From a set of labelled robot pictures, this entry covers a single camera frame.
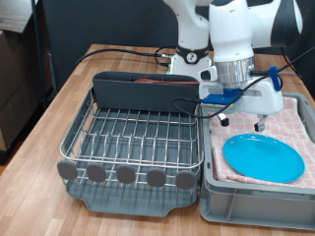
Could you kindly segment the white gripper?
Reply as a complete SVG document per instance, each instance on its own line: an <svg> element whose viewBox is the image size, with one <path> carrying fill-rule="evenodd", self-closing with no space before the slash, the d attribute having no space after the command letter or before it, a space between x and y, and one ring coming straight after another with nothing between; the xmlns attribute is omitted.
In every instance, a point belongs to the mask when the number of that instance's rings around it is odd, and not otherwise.
<svg viewBox="0 0 315 236"><path fill-rule="evenodd" d="M229 119L223 113L259 115L259 121L254 125L256 132L265 130L266 115L275 115L284 107L280 82L271 78L253 78L239 84L202 81L199 85L199 97L211 112L220 113L219 120L223 127L229 125Z"/></svg>

